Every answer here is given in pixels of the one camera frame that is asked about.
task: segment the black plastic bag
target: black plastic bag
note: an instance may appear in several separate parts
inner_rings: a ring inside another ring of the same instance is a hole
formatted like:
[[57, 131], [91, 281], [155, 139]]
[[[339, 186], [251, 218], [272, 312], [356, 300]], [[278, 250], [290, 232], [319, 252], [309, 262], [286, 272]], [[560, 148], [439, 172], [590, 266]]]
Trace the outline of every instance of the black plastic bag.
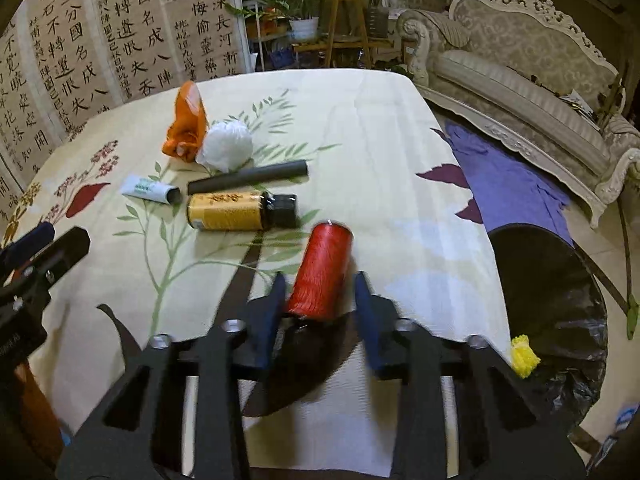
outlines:
[[525, 334], [542, 362], [526, 379], [567, 431], [600, 397], [607, 361], [607, 309], [573, 247], [530, 224], [489, 233], [511, 337]]

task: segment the metal bolt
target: metal bolt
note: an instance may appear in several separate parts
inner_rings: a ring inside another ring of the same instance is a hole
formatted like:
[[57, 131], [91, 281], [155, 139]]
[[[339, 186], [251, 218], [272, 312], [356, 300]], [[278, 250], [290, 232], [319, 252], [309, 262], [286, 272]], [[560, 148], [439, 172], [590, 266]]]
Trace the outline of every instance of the metal bolt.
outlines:
[[222, 324], [222, 330], [225, 332], [242, 332], [246, 328], [246, 323], [242, 319], [227, 319]]
[[156, 334], [151, 338], [150, 343], [153, 348], [169, 348], [171, 345], [171, 336], [167, 334]]
[[467, 337], [466, 344], [476, 349], [487, 348], [489, 346], [489, 342], [483, 336], [476, 334]]
[[413, 319], [401, 317], [396, 320], [395, 327], [396, 332], [413, 332], [417, 328], [417, 325]]

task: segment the plant stand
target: plant stand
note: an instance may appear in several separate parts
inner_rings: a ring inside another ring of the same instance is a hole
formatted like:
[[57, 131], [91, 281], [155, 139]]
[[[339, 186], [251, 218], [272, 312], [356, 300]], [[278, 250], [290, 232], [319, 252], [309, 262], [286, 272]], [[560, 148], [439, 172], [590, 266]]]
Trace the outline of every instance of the plant stand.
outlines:
[[[294, 43], [293, 50], [296, 56], [300, 52], [309, 52], [311, 50], [324, 50], [324, 67], [331, 67], [331, 56], [334, 48], [361, 48], [364, 51], [364, 63], [367, 68], [372, 68], [371, 63], [371, 48], [379, 46], [390, 46], [389, 40], [373, 40], [369, 41], [367, 37], [367, 25], [364, 19], [364, 10], [361, 0], [330, 0], [331, 1], [331, 18], [329, 20], [329, 37], [327, 41], [320, 41], [319, 43]], [[348, 38], [347, 41], [334, 41], [335, 40], [335, 24], [338, 18], [338, 4], [340, 2], [352, 3], [356, 5], [356, 16], [358, 17], [358, 26], [360, 27], [360, 37]]]

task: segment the red thread spool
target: red thread spool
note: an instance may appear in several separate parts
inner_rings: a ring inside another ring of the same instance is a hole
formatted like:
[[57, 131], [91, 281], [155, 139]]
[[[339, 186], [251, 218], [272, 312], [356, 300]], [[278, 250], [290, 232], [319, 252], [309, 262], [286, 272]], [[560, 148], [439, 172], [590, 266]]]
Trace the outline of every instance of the red thread spool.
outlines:
[[287, 304], [289, 314], [317, 321], [334, 320], [352, 241], [351, 231], [331, 220], [313, 228]]

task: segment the calligraphy scroll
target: calligraphy scroll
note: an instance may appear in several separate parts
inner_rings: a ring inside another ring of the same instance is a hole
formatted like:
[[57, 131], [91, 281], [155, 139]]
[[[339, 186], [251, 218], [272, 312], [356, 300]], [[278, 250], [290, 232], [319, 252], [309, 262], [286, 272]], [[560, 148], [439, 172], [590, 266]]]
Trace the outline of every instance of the calligraphy scroll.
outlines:
[[240, 0], [23, 0], [0, 37], [0, 226], [63, 142], [129, 100], [248, 72]]

